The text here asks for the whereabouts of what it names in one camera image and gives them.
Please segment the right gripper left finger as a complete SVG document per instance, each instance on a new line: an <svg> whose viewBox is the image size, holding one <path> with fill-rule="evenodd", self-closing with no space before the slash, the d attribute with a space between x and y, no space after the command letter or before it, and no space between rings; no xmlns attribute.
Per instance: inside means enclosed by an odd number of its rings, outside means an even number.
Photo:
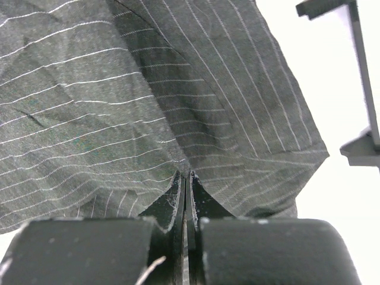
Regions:
<svg viewBox="0 0 380 285"><path fill-rule="evenodd" d="M24 225L2 284L182 284L185 178L136 218L52 218Z"/></svg>

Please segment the black pinstriped long sleeve shirt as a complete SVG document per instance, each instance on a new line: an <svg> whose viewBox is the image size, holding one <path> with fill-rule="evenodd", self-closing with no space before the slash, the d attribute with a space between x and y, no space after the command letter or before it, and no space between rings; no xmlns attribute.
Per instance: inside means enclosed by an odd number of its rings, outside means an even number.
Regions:
<svg viewBox="0 0 380 285"><path fill-rule="evenodd" d="M2 1L1 232L134 217L193 174L296 217L328 157L255 1Z"/></svg>

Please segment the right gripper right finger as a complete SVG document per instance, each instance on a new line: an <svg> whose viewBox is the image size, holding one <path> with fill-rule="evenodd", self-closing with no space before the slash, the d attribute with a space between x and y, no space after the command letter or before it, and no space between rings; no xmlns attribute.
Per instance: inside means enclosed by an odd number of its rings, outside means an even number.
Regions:
<svg viewBox="0 0 380 285"><path fill-rule="evenodd" d="M201 185L186 184L190 284L359 284L346 244L328 222L235 217Z"/></svg>

